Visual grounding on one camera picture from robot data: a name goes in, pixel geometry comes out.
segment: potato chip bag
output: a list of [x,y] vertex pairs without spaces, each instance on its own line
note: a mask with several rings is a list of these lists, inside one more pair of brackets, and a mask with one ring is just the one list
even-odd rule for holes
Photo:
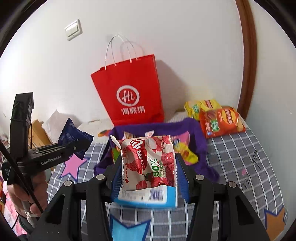
[[200,125],[206,138],[245,131],[241,117],[232,107],[200,111]]
[[215,100],[199,100],[199,101],[187,101],[184,105],[184,109],[187,115],[191,118],[200,120],[200,110],[215,110],[220,109],[221,105]]

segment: orange star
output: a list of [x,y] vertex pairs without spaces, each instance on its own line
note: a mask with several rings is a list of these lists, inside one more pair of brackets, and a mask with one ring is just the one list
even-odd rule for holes
[[285,209],[284,206],[280,209],[278,214],[274,214],[264,209],[265,215],[265,229],[271,241],[275,240],[279,234],[284,230]]

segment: yellow candy package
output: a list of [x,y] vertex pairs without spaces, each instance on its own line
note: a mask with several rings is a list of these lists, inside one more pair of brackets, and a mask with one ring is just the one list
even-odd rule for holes
[[187,165],[192,165],[198,162],[198,157],[189,148],[190,135],[185,132],[178,136],[171,136],[174,151],[179,152]]
[[198,101],[187,101],[184,105],[184,109],[187,115],[191,118],[200,120],[200,110],[204,111],[216,110],[222,108],[221,105],[215,100],[198,100]]

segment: purple cloth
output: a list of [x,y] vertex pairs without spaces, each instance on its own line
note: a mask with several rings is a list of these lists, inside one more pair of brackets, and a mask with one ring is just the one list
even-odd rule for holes
[[[183,121],[176,123],[150,123],[150,124],[138,124],[138,125],[126,125],[114,127],[110,135],[113,135],[118,140],[123,138],[123,132],[127,131],[136,137],[143,137],[148,131],[154,130],[154,136],[172,135],[177,136],[185,133],[190,134],[189,149],[198,156],[198,163],[191,165],[197,174],[202,174],[212,182],[217,182],[219,174],[217,171],[207,165],[207,141],[201,130],[200,123],[192,118],[186,118]],[[115,144],[109,139],[111,147],[115,147]],[[110,154],[103,157],[102,161],[94,167],[95,175],[104,172],[104,169],[113,164]]]

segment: hi logo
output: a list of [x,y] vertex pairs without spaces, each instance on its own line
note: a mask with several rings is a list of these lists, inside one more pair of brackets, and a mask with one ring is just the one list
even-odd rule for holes
[[117,100],[124,106],[135,106],[140,100],[137,89],[131,85],[121,86],[116,93]]
[[132,140],[131,141],[131,146],[133,147],[133,149],[140,149],[141,145],[143,144],[143,140]]

